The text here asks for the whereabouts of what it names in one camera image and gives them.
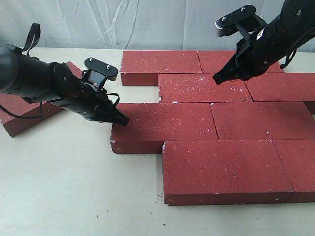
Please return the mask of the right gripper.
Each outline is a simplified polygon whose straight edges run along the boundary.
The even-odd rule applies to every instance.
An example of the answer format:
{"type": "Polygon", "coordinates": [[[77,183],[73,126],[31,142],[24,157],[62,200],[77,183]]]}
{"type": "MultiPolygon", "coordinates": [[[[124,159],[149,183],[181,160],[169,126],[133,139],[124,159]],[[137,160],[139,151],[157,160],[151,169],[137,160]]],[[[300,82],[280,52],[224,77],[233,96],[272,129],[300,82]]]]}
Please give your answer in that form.
{"type": "Polygon", "coordinates": [[[213,79],[217,85],[236,79],[250,79],[265,73],[271,65],[285,57],[295,37],[285,32],[280,22],[271,22],[254,33],[250,47],[234,55],[213,79]]]}

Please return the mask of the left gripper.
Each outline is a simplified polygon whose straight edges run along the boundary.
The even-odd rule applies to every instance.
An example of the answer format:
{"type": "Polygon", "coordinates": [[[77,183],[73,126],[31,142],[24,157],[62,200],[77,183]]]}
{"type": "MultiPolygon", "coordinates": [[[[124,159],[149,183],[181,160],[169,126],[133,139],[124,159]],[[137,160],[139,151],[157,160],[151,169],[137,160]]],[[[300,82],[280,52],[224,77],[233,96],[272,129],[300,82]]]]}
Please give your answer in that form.
{"type": "Polygon", "coordinates": [[[59,107],[81,115],[89,121],[108,122],[126,127],[130,119],[121,113],[103,91],[87,83],[59,101],[59,107]]]}

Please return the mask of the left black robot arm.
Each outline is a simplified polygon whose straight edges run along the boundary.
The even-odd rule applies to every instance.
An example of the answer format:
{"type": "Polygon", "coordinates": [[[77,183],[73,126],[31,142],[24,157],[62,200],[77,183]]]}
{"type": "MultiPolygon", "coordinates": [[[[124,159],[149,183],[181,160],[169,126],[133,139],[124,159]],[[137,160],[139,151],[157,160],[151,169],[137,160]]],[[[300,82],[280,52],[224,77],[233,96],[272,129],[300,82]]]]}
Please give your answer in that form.
{"type": "Polygon", "coordinates": [[[95,58],[84,61],[86,70],[78,78],[66,63],[45,63],[26,56],[13,45],[0,48],[0,91],[21,97],[29,104],[51,103],[81,115],[89,121],[127,126],[111,94],[104,89],[106,81],[115,81],[118,69],[95,58]]]}

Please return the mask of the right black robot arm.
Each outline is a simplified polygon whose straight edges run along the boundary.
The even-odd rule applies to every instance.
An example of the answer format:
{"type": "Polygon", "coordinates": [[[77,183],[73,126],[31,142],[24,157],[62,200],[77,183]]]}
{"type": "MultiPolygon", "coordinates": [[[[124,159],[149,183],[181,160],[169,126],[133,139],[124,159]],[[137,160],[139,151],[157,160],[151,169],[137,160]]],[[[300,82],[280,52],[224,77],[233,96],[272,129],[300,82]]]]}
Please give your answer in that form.
{"type": "Polygon", "coordinates": [[[215,21],[217,36],[231,36],[236,32],[242,39],[226,65],[213,79],[217,85],[226,81],[248,81],[260,76],[285,58],[284,69],[293,60],[298,48],[315,37],[315,2],[286,0],[280,14],[266,23],[256,14],[253,5],[245,5],[215,21]]]}

